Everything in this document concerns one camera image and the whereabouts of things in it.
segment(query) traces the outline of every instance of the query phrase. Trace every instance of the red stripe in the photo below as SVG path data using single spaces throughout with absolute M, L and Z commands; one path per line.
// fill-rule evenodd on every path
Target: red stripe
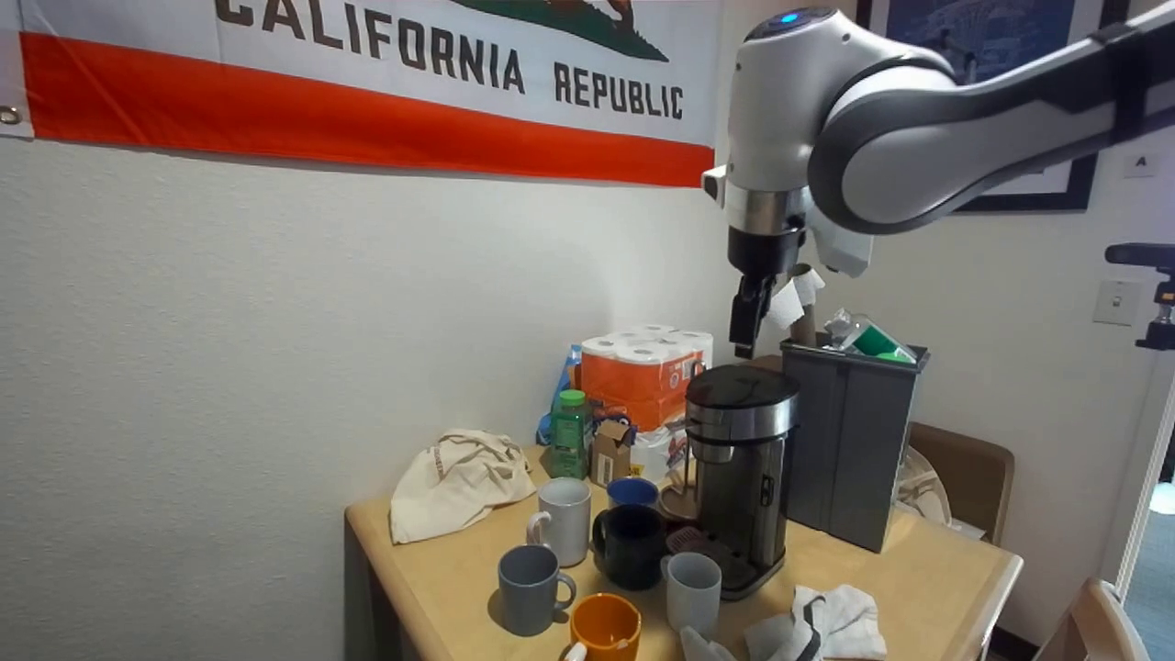
M 23 37 L 45 138 L 694 187 L 707 145 L 551 128 L 198 57 Z

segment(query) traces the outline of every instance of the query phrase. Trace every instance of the plastic bottle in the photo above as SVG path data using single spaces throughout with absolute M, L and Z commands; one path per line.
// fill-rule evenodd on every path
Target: plastic bottle
M 551 476 L 586 476 L 586 396 L 584 387 L 557 387 L 551 407 Z

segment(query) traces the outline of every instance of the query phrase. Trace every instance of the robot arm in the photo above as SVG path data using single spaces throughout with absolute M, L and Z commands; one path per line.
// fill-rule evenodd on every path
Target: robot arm
M 818 233 L 835 241 L 909 231 L 1001 178 L 1171 119 L 1175 3 L 982 85 L 953 85 L 938 51 L 836 12 L 759 20 L 739 51 L 727 168 L 707 173 L 743 272 L 733 351 L 754 356 L 812 215 L 830 221 Z

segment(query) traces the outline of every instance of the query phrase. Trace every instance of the appliance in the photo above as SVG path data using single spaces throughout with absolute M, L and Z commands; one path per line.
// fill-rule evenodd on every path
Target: appliance
M 696 457 L 694 542 L 722 565 L 722 598 L 754 594 L 782 565 L 787 436 L 796 385 L 763 364 L 722 364 L 690 381 Z

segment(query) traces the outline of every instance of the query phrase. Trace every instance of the cloth bag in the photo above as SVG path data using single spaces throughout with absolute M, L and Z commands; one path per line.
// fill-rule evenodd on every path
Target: cloth bag
M 532 494 L 524 450 L 504 432 L 449 428 L 419 450 L 389 499 L 394 542 L 469 527 L 491 505 Z

